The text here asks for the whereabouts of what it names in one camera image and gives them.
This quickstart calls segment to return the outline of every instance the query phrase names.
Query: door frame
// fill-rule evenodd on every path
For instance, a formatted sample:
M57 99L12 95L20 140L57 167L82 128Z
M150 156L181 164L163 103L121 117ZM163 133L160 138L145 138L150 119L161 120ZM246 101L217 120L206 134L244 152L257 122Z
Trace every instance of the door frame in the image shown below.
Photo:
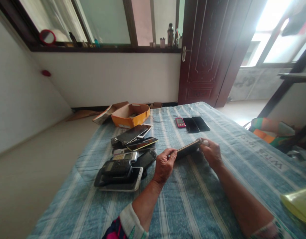
M257 23L260 19L260 16L265 8L267 0L252 0L247 17L243 24L241 34L236 36L233 34L233 28L229 31L228 38L239 37L235 50L233 52L226 76L223 80L219 95L215 107L224 107L228 99L229 93L233 87L233 84L236 80L238 71L241 67L243 58L247 53L247 50L251 44L251 40L256 31Z

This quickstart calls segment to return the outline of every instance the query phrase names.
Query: cardboard box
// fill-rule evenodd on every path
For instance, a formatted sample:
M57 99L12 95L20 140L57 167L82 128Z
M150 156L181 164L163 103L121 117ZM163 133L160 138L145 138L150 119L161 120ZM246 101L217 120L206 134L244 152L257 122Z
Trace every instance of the cardboard box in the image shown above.
M127 106L129 102L121 102L117 104L110 105L103 113L99 114L97 117L95 117L92 121L98 125L103 124L103 122L111 116L117 109Z
M139 124L143 124L150 115L150 107L145 104L128 104L112 114L112 120L117 127L134 128Z
M161 102L154 102L153 104L151 104L151 109L158 109L158 108L162 108L162 103Z

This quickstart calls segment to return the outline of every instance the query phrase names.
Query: blue striped tablecloth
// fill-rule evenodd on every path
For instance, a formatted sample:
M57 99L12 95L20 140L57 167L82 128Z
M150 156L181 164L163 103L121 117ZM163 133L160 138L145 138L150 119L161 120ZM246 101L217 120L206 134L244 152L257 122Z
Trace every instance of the blue striped tablecloth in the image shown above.
M189 134L177 117L201 116L211 131ZM306 186L306 169L206 103L151 110L157 153L181 148L198 137L221 147L225 165L297 238L306 236L282 207L280 194ZM98 170L112 157L110 139L121 133L112 122L101 125L79 156L54 200L28 238L100 238L121 210L145 188L155 164L135 193L101 192L93 187ZM150 227L151 238L243 238L217 176L197 152L175 162Z

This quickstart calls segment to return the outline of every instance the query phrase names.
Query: carved door panel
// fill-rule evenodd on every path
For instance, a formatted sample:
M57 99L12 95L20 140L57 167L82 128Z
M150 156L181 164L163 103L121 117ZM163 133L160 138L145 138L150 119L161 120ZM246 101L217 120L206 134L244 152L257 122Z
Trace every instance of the carved door panel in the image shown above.
M215 106L238 41L231 34L241 32L250 3L185 1L183 46L191 51L181 61L179 105L204 101Z

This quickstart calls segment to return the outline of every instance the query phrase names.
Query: sleeve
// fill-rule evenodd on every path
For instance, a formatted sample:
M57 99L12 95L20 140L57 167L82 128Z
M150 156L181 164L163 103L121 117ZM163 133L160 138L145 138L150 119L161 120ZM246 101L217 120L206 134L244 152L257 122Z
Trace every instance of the sleeve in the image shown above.
M274 218L268 225L256 231L251 239L291 239L292 236L282 223Z
M104 239L144 239L148 237L149 233L141 226L140 220L133 210L132 203L124 208L120 216L112 222L103 236Z

